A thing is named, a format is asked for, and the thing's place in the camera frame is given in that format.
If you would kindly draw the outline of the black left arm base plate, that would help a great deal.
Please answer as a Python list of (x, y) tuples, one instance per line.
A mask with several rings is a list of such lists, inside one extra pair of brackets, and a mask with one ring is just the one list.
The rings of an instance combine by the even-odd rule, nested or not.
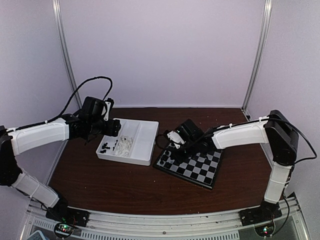
[(89, 221), (90, 213), (85, 210), (68, 208), (64, 216), (59, 215), (53, 209), (46, 211), (45, 217), (57, 222), (66, 223), (76, 227), (86, 227)]

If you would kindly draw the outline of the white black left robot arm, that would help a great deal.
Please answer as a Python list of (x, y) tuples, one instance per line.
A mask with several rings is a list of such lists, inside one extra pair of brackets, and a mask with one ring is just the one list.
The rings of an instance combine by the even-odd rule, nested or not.
[(111, 98), (100, 100), (88, 96), (76, 114), (62, 114), (54, 120), (16, 128), (1, 126), (1, 186), (15, 188), (52, 209), (53, 215), (61, 222), (69, 221), (72, 211), (64, 197), (19, 167), (16, 157), (57, 142), (74, 139), (88, 141), (91, 136), (97, 135), (118, 136), (121, 123), (109, 117), (113, 106), (114, 100)]

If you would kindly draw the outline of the black silver chessboard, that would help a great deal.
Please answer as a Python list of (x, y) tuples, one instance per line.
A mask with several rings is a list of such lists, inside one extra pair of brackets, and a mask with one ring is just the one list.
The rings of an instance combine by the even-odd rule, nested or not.
[[(212, 190), (222, 163), (223, 154), (222, 149), (216, 149), (207, 152), (207, 154), (196, 153), (185, 162), (178, 163), (171, 158), (171, 153), (166, 155), (165, 151), (162, 151), (153, 167), (184, 181)], [(170, 168), (166, 168), (165, 164), (160, 164), (163, 155), (168, 156), (165, 164), (170, 163)]]

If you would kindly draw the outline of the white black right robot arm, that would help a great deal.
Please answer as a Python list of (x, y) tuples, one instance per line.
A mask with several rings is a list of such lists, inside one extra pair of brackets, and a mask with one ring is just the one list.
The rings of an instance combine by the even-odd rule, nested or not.
[(185, 155), (209, 146), (223, 150), (235, 146), (269, 144), (273, 166), (256, 216), (266, 221), (276, 212), (295, 166), (299, 142), (298, 130), (279, 110), (272, 110), (269, 115), (256, 120), (212, 127), (207, 132), (202, 132), (192, 120), (187, 119), (165, 136), (179, 154)]

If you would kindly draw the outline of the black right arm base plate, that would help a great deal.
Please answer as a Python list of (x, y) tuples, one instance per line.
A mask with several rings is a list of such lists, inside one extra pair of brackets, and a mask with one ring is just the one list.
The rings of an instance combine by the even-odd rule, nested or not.
[(247, 208), (239, 212), (240, 221), (243, 227), (269, 222), (282, 215), (280, 209), (271, 212), (270, 210), (262, 209), (261, 207)]

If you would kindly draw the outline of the white compartment tray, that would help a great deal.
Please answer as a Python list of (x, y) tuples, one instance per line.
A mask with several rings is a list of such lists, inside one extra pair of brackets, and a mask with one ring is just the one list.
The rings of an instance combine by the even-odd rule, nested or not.
[(118, 136), (103, 136), (96, 155), (101, 160), (150, 166), (159, 122), (147, 120), (120, 120)]

